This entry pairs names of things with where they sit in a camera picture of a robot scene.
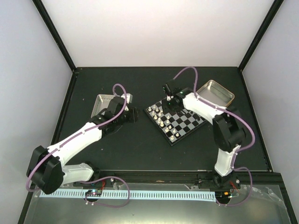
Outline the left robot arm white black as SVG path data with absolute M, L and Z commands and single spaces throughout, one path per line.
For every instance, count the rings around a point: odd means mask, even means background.
M 45 194 L 55 192 L 62 185 L 86 182 L 96 186 L 100 174 L 89 162 L 68 165 L 68 161 L 90 144 L 112 134 L 125 123 L 138 120 L 138 110 L 132 106 L 132 94 L 122 96 L 98 95 L 92 117 L 78 131 L 49 147 L 38 146 L 33 150 L 26 176 Z

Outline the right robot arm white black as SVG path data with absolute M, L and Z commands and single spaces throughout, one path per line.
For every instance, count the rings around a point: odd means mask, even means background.
M 165 84 L 163 91 L 167 95 L 166 99 L 162 100 L 164 112 L 180 112 L 187 109 L 213 125 L 218 155 L 212 181 L 218 188 L 225 187 L 233 172 L 237 151 L 246 137 L 240 122 L 230 114 L 230 111 L 226 111 L 225 107 L 203 99 L 189 88 L 170 88 Z

